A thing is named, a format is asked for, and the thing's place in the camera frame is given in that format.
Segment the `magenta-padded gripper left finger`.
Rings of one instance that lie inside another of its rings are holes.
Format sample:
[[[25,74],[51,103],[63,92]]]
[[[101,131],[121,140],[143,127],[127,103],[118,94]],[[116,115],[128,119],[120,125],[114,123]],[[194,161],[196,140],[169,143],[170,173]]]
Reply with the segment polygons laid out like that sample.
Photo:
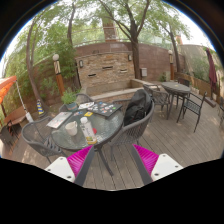
[[[65,180],[82,186],[94,157],[94,146],[87,146],[68,158],[59,157],[50,164],[46,171]]]

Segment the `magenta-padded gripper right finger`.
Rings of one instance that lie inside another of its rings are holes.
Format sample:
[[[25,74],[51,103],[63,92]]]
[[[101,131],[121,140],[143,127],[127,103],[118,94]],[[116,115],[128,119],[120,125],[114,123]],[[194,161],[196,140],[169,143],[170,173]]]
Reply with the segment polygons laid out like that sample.
[[[158,155],[136,144],[132,145],[131,151],[144,185],[182,169],[182,166],[167,154]]]

